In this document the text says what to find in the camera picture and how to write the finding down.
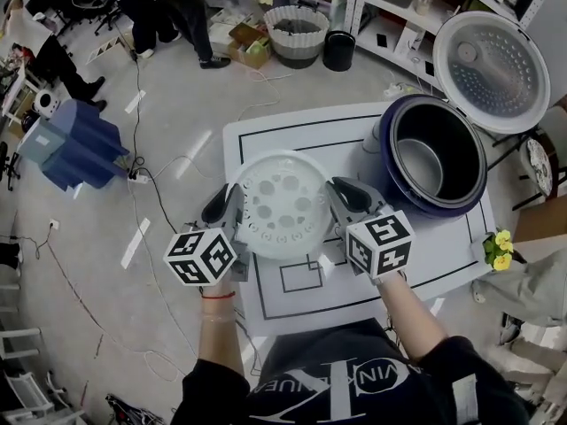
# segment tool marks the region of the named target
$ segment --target yellow flower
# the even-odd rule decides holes
[[[508,230],[502,230],[498,235],[496,235],[496,245],[501,245],[502,243],[506,243],[511,239],[512,235]]]
[[[500,244],[500,248],[503,251],[509,251],[510,253],[514,253],[514,244],[511,243],[510,241],[505,241],[502,244]]]
[[[505,253],[500,257],[496,257],[494,260],[494,269],[496,271],[505,271],[510,267],[510,263],[512,262],[512,256],[509,253]]]

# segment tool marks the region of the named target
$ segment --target red bracelet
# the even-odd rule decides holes
[[[202,296],[203,299],[228,299],[235,296],[237,293],[232,291],[230,294],[225,294],[224,296]]]

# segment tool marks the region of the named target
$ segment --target black t-shirt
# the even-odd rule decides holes
[[[285,348],[285,341],[276,341],[277,362],[271,352],[252,391],[243,376],[200,359],[183,380],[172,425],[456,424],[453,382],[471,374],[480,423],[529,422],[520,398],[466,338],[447,339],[415,365],[383,332],[371,334],[342,327],[308,346],[300,340]]]

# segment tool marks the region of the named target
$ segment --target black trash can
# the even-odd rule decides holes
[[[322,62],[331,71],[342,73],[348,71],[353,64],[354,36],[347,32],[333,31],[325,36],[325,47]]]

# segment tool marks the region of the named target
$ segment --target white shirt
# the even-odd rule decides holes
[[[37,57],[47,38],[53,33],[41,23],[32,19],[27,10],[12,10],[6,27],[10,41],[27,47]]]

